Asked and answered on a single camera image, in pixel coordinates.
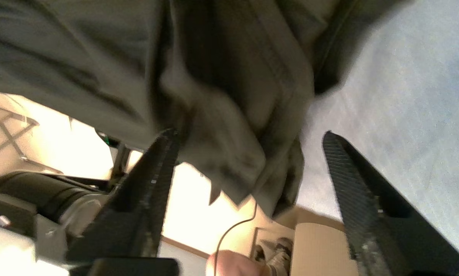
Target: wire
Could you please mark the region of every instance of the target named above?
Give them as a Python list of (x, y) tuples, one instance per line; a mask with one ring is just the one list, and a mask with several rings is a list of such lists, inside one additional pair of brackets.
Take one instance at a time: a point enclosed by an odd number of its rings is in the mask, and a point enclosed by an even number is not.
[(221, 247), (221, 243), (222, 243), (222, 240), (224, 239), (224, 237), (229, 233), (229, 231), (231, 231), (233, 228), (237, 227), (238, 225), (240, 224), (243, 224), (245, 222), (250, 222), (252, 220), (255, 219), (257, 215), (257, 202), (255, 201), (255, 210), (253, 210), (253, 216), (247, 220), (243, 220), (242, 222), (238, 222), (237, 224), (231, 226), (228, 230), (226, 230), (226, 232), (222, 235), (221, 239), (219, 240), (219, 243), (217, 245), (217, 248), (216, 248), (216, 253), (214, 255), (214, 276), (216, 276), (216, 272), (217, 272), (217, 256), (219, 255), (219, 248)]

